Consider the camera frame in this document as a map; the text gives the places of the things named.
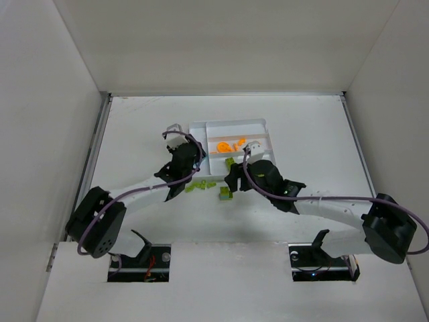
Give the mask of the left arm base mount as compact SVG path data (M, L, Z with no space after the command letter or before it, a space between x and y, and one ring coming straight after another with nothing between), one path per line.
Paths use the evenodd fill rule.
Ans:
M135 258L121 255L121 261L110 261L107 282L168 282L171 253L170 244L154 244L143 263L138 263Z

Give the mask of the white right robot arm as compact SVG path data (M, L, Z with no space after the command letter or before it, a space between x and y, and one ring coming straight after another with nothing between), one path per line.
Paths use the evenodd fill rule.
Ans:
M231 192L259 192L278 210L311 215L347 225L343 231L325 228L312 247L331 258L374 254L391 264L404 262L417 225L389 195L375 198L338 199L326 191L314 191L303 182L284 179L269 160L232 164L225 182Z

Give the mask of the green duplo brick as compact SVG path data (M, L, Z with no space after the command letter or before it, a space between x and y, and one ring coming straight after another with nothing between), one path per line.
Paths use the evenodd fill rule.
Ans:
M234 158L232 158L232 157L230 157L230 158L226 158L226 159L225 159L225 164L226 164L227 170L228 170L228 171L230 171L230 170L231 170L232 165L233 165L233 164L235 164L235 160L234 160Z

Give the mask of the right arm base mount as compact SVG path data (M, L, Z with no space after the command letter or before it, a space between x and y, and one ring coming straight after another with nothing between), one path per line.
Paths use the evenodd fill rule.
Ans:
M294 282L356 282L361 275L354 256L330 257L311 244L288 244Z

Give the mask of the orange lego pieces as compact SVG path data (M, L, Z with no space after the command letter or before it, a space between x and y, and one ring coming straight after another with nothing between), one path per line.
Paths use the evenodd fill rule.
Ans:
M211 138L208 140L208 150L209 154L238 152L246 143L247 139L244 137Z

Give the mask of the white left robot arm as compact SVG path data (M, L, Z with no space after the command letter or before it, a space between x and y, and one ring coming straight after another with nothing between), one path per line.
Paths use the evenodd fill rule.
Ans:
M105 254L145 260L149 242L134 229L126 230L127 215L168 202L184 191L206 156L192 135L171 130L163 134L172 159L143 182L115 191L91 188L66 224L66 234L77 242L81 256Z

